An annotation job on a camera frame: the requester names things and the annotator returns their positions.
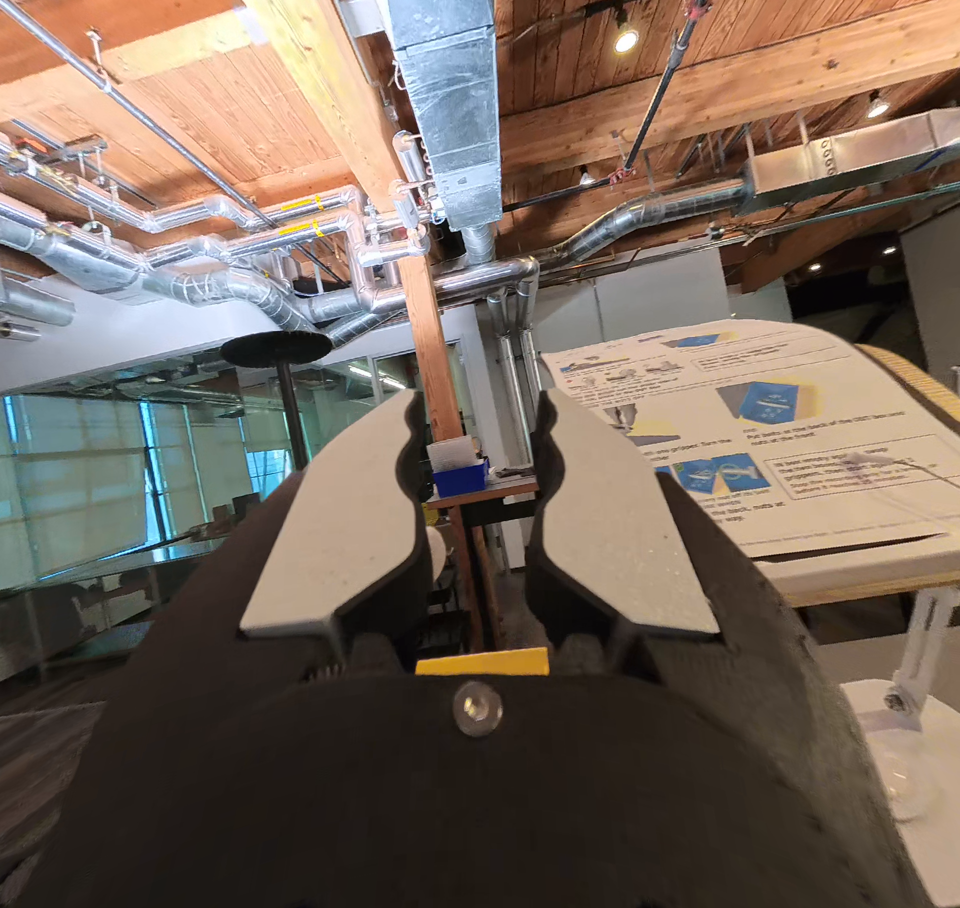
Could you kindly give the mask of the shiny silver pipe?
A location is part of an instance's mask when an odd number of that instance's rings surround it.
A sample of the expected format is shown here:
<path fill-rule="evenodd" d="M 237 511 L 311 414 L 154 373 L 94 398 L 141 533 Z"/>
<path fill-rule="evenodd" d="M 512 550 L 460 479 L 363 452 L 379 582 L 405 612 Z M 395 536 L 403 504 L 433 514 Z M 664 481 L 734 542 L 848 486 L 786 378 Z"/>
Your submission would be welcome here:
<path fill-rule="evenodd" d="M 431 282 L 438 304 L 471 302 L 500 289 L 530 286 L 539 275 L 535 257 L 522 256 L 476 266 L 431 272 Z M 304 298 L 299 310 L 306 319 L 322 325 L 349 315 L 371 314 L 386 319 L 407 311 L 407 297 L 402 286 L 385 287 L 381 280 L 362 279 L 360 290 L 349 287 L 331 290 Z"/>

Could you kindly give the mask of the galvanised rectangular duct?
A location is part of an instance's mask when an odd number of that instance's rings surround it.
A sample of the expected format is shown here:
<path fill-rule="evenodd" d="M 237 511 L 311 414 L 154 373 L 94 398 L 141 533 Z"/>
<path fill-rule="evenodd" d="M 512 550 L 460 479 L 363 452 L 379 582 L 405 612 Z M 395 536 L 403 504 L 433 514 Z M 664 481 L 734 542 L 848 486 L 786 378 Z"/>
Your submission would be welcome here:
<path fill-rule="evenodd" d="M 502 218 L 496 0 L 382 0 L 451 230 Z"/>

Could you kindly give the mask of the black sprinkler pipe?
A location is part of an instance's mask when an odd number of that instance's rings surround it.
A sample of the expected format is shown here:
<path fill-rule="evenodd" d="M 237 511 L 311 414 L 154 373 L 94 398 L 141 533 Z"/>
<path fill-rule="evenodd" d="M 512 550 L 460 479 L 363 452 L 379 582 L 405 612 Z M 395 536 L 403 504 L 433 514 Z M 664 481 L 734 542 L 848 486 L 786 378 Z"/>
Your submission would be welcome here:
<path fill-rule="evenodd" d="M 692 0 L 690 2 L 682 28 L 674 34 L 666 65 L 656 83 L 652 98 L 630 146 L 630 151 L 623 165 L 618 170 L 618 175 L 621 176 L 621 179 L 626 178 L 634 170 L 645 140 L 666 98 L 666 93 L 674 76 L 684 62 L 696 27 L 700 20 L 710 11 L 711 6 L 712 0 Z"/>

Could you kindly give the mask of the blue storage bin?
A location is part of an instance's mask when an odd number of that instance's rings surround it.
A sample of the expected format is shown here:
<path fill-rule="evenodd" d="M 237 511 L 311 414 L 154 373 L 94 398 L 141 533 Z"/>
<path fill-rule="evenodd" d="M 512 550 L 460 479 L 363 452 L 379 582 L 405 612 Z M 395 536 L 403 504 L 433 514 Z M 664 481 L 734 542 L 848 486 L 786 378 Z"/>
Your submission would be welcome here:
<path fill-rule="evenodd" d="M 487 458 L 467 466 L 432 472 L 434 493 L 439 499 L 454 498 L 486 490 L 490 473 Z"/>

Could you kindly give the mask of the wooden desk with black legs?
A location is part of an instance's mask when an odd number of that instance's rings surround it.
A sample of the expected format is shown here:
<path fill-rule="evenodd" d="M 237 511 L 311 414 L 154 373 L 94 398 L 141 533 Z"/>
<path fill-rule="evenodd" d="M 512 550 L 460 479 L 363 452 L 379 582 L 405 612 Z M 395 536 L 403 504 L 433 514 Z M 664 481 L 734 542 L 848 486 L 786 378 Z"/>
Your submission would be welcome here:
<path fill-rule="evenodd" d="M 442 496 L 425 506 L 446 514 L 452 527 L 453 557 L 468 617 L 467 650 L 476 654 L 503 646 L 496 578 L 486 530 L 503 522 L 533 518 L 539 486 L 531 474 L 495 479 L 481 490 Z"/>

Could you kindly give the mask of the large spiral silver duct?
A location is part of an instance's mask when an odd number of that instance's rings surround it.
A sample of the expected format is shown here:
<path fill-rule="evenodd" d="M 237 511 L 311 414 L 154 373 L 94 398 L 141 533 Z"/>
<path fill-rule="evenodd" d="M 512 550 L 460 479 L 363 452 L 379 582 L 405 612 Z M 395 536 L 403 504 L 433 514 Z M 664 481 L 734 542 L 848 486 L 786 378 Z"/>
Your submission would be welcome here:
<path fill-rule="evenodd" d="M 6 213 L 1 217 L 1 241 L 79 288 L 115 302 L 163 299 L 193 307 L 244 302 L 281 330 L 317 333 L 291 293 L 273 279 L 242 268 L 218 263 L 199 270 L 151 266 L 144 255 L 105 244 L 90 233 L 51 224 L 35 226 Z"/>

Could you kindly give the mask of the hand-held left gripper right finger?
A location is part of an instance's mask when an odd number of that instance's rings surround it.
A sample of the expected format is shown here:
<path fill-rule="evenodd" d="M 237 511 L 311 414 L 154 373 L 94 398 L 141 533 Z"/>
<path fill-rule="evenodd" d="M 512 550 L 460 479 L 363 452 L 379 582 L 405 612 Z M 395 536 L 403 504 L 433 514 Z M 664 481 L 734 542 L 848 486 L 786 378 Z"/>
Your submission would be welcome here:
<path fill-rule="evenodd" d="M 557 388 L 539 401 L 526 599 L 549 670 L 714 672 L 720 531 L 589 409 Z"/>

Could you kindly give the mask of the black floor lamp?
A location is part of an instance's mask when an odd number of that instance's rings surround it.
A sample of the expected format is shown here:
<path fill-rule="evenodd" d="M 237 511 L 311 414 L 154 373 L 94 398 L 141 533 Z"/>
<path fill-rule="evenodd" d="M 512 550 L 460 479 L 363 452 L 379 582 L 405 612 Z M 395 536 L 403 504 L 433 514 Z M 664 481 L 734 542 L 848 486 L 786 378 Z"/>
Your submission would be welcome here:
<path fill-rule="evenodd" d="M 306 469 L 309 456 L 291 369 L 323 359 L 332 350 L 331 339 L 323 333 L 286 330 L 232 338 L 219 348 L 222 361 L 234 368 L 275 369 L 296 471 Z"/>

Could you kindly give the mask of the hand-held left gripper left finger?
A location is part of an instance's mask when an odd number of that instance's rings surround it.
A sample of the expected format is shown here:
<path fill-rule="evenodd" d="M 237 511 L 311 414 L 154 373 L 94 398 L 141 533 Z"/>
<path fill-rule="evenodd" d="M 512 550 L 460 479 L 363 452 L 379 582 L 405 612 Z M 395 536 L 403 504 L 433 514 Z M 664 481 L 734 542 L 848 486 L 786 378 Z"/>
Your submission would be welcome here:
<path fill-rule="evenodd" d="M 402 389 L 311 460 L 241 616 L 245 638 L 320 638 L 340 662 L 362 635 L 416 640 L 434 584 L 425 414 L 423 395 Z"/>

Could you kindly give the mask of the foil box duct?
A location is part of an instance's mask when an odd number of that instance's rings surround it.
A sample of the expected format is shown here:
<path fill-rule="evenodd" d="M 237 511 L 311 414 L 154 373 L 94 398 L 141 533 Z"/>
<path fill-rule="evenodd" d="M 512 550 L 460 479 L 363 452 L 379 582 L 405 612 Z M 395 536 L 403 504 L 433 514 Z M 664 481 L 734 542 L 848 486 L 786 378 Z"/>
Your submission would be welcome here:
<path fill-rule="evenodd" d="M 750 191 L 736 214 L 797 205 L 885 183 L 959 156 L 959 108 L 939 108 L 805 144 L 754 155 L 745 167 Z"/>

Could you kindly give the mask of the white plastic container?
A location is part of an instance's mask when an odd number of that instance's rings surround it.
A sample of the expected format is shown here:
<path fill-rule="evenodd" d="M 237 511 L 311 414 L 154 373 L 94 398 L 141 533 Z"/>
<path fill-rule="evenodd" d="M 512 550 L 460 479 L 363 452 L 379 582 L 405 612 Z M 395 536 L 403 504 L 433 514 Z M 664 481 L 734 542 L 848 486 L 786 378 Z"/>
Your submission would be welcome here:
<path fill-rule="evenodd" d="M 434 474 L 472 468 L 483 461 L 470 434 L 431 442 L 426 454 Z"/>

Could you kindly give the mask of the wooden support post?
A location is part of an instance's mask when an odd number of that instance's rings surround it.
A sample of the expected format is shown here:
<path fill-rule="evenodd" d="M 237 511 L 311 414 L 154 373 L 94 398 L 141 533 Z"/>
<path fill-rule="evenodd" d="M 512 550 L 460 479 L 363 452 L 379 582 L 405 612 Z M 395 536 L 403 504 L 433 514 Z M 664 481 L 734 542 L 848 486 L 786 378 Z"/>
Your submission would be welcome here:
<path fill-rule="evenodd" d="M 430 266 L 424 256 L 406 257 L 399 260 L 399 273 L 434 441 L 460 438 L 464 434 L 460 410 Z M 465 522 L 463 507 L 454 503 L 446 512 L 469 605 L 469 650 L 494 651 L 499 647 L 498 629 L 482 567 L 486 554 L 478 546 L 481 530 Z"/>

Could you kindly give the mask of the white board stand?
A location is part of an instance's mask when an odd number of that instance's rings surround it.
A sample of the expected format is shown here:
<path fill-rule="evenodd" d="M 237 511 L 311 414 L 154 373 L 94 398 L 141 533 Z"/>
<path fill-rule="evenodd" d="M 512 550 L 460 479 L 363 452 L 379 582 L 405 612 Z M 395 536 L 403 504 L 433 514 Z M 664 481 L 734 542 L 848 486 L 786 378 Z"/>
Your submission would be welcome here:
<path fill-rule="evenodd" d="M 894 819 L 953 840 L 958 839 L 959 715 L 931 692 L 958 596 L 956 587 L 921 590 L 893 678 L 843 685 Z"/>

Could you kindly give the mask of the glass-top metal table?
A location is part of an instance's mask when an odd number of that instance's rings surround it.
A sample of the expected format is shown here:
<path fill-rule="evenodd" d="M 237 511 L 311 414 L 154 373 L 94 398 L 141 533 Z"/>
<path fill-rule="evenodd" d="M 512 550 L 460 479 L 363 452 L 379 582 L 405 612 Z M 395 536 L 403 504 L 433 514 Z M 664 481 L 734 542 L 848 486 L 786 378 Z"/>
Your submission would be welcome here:
<path fill-rule="evenodd" d="M 186 577 L 224 536 L 199 541 L 175 540 L 86 562 L 2 591 L 2 614 L 27 603 L 37 605 L 60 592 L 77 612 L 83 628 L 112 628 L 147 617 L 166 607 Z"/>

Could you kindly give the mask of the yellow plastic bin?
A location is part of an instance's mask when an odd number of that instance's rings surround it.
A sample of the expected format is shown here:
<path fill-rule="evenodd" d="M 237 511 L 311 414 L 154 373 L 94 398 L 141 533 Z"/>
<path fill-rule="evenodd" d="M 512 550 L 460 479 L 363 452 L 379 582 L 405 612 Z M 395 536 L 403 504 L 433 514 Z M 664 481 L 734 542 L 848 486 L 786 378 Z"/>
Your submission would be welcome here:
<path fill-rule="evenodd" d="M 550 674 L 546 647 L 493 650 L 420 659 L 414 674 L 421 677 L 513 676 Z"/>

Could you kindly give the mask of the shiny insulated pipe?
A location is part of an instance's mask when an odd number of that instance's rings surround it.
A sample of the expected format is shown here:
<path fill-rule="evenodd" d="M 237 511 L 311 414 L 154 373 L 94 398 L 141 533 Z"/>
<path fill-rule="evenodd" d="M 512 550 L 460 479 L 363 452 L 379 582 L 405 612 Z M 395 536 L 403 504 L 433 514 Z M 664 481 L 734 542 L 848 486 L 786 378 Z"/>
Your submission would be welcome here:
<path fill-rule="evenodd" d="M 253 211 L 225 194 L 209 196 L 138 213 L 131 224 L 134 228 L 150 233 L 162 232 L 196 225 L 210 219 L 226 220 L 242 230 L 260 227 L 275 227 L 319 214 L 360 205 L 364 194 L 354 185 L 343 186 L 317 194 L 306 194 L 292 201 Z"/>
<path fill-rule="evenodd" d="M 184 239 L 147 249 L 144 258 L 155 268 L 173 265 L 193 256 L 234 264 L 244 258 L 292 248 L 336 234 L 345 236 L 348 260 L 361 268 L 423 256 L 430 250 L 430 238 L 424 225 L 408 228 L 405 239 L 373 243 L 368 240 L 363 218 L 357 212 L 347 209 L 339 215 L 287 224 L 244 238 L 225 240 L 219 236 L 204 235 Z"/>

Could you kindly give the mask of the flexible silver duct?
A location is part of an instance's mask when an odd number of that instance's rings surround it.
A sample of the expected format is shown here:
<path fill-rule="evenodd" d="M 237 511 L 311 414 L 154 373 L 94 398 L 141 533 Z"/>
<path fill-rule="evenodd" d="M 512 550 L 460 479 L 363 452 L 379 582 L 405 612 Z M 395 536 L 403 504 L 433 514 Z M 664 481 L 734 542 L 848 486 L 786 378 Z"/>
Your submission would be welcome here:
<path fill-rule="evenodd" d="M 751 183 L 741 177 L 648 194 L 621 203 L 535 257 L 544 270 L 578 264 L 637 230 L 711 215 L 746 201 L 750 194 Z"/>

